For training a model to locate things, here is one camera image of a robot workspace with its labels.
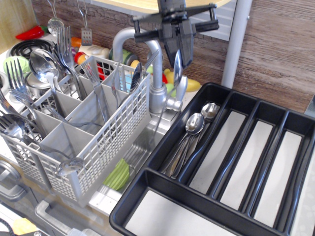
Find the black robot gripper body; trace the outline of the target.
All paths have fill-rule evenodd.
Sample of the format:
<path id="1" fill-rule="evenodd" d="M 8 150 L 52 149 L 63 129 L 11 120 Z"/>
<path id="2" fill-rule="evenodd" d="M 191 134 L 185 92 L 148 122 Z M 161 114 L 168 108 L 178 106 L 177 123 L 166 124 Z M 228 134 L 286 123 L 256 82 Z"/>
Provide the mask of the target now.
<path id="1" fill-rule="evenodd" d="M 146 42 L 159 39 L 167 41 L 173 36 L 195 35 L 198 32 L 212 31 L 219 29 L 219 20 L 215 15 L 215 3 L 187 7 L 184 0 L 159 0 L 158 13 L 143 16 L 134 16 L 134 38 L 136 42 Z M 189 17 L 209 11 L 210 20 L 192 24 Z M 160 29 L 141 32 L 140 23 L 156 23 Z"/>

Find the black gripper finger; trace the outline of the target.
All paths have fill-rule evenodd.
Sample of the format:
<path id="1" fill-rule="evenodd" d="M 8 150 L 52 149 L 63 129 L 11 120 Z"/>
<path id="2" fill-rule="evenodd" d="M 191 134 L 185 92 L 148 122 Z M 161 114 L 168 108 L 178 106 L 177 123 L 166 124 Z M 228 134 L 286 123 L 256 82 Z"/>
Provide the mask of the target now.
<path id="1" fill-rule="evenodd" d="M 170 23 L 163 23 L 161 25 L 162 40 L 171 66 L 175 64 L 175 56 L 179 49 L 179 25 L 172 25 Z"/>
<path id="2" fill-rule="evenodd" d="M 187 68 L 193 60 L 193 43 L 195 34 L 195 28 L 192 26 L 191 22 L 179 23 L 178 36 L 183 68 Z"/>

